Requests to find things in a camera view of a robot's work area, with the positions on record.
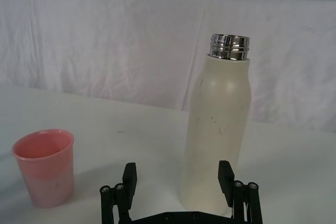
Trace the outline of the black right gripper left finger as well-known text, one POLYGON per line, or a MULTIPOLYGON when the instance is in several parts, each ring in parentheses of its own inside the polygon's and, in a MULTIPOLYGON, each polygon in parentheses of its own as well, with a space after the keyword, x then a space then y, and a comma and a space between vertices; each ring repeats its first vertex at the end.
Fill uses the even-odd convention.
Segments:
POLYGON ((127 163, 124 168, 122 182, 114 187, 104 185, 99 189, 101 199, 101 223, 114 223, 113 207, 117 206, 118 223, 131 223, 129 210, 137 184, 136 163, 127 163))

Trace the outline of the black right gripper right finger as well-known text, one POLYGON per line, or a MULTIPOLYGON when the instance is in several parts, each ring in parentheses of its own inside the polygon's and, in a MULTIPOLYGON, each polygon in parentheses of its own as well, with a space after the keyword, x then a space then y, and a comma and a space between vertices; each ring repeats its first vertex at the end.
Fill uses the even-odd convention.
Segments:
POLYGON ((228 161, 219 161, 218 181, 227 205, 232 209, 231 217, 225 217, 223 223, 260 223, 258 184, 236 180, 228 161))

